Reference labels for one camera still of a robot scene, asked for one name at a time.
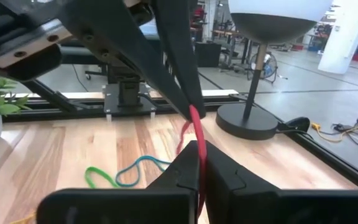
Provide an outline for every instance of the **green rubber band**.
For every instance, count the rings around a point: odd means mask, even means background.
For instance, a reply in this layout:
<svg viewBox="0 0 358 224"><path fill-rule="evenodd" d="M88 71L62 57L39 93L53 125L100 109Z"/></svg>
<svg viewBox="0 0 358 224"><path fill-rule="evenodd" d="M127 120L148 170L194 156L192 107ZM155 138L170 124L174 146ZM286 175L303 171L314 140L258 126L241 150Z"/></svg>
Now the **green rubber band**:
<svg viewBox="0 0 358 224"><path fill-rule="evenodd" d="M103 177L105 180L107 180L112 187L114 188L119 188L120 186L117 185L117 183L115 183L115 181L109 176L109 174L105 173L103 170L98 169L96 167L88 167L85 170L85 181L88 183L89 187L92 189L96 188L96 185L94 184L92 177L91 177L91 173L95 173L100 175L101 177Z"/></svg>

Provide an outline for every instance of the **desk lamp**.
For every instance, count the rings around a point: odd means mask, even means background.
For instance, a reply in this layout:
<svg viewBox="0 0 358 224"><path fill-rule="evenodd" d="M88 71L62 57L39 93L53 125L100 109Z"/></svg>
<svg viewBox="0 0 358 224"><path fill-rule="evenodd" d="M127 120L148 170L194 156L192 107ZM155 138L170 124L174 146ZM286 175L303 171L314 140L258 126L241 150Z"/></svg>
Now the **desk lamp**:
<svg viewBox="0 0 358 224"><path fill-rule="evenodd" d="M256 68L246 104L224 105L218 109L216 123L234 136L265 140L272 138L277 119L263 109L253 107L268 43L292 40L310 30L329 9L332 0L229 0L233 21L248 39L258 42Z"/></svg>

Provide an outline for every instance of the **yellow cable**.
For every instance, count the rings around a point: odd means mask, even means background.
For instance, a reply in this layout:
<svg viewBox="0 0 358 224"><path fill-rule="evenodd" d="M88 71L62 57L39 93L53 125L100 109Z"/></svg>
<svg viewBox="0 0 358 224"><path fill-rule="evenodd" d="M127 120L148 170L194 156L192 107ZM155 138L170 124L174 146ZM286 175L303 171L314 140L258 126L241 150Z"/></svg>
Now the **yellow cable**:
<svg viewBox="0 0 358 224"><path fill-rule="evenodd" d="M352 132L354 130L357 130L358 129L358 126L357 127L354 127L354 128L351 128L347 131L344 131L341 133L341 135L339 136L339 139L331 139L331 138L327 138L325 136L323 136L321 133L320 133L320 128L321 126L316 124L316 123L312 123L311 124L311 127L317 131L317 134L318 136L320 136L322 139L326 140L326 141L329 141L329 142L341 142L343 140L343 136L346 134L346 133L349 133L349 132Z"/></svg>
<svg viewBox="0 0 358 224"><path fill-rule="evenodd" d="M11 222L11 224L30 224L30 221L35 219L35 215L36 215L35 212L33 212L21 220Z"/></svg>

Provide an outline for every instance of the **white lamp shade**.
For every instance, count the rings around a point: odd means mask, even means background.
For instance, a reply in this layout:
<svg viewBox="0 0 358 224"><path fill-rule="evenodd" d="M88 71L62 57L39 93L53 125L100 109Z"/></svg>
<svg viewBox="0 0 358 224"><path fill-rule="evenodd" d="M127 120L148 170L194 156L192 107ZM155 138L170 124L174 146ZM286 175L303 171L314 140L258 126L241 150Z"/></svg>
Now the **white lamp shade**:
<svg viewBox="0 0 358 224"><path fill-rule="evenodd" d="M229 0L230 13L264 14L318 22L332 0Z"/></svg>
<svg viewBox="0 0 358 224"><path fill-rule="evenodd" d="M239 31L256 42L281 43L305 34L332 0L229 0Z"/></svg>

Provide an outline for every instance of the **black lamp base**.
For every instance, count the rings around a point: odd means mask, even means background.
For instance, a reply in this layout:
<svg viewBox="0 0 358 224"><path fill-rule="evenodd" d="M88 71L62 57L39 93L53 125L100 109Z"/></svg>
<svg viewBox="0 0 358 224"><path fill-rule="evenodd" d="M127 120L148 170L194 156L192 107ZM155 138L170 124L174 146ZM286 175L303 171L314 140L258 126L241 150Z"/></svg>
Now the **black lamp base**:
<svg viewBox="0 0 358 224"><path fill-rule="evenodd" d="M246 105L221 106L216 115L216 124L225 132L249 140L266 140L274 137L278 121L270 113L252 107L249 118L243 118Z"/></svg>

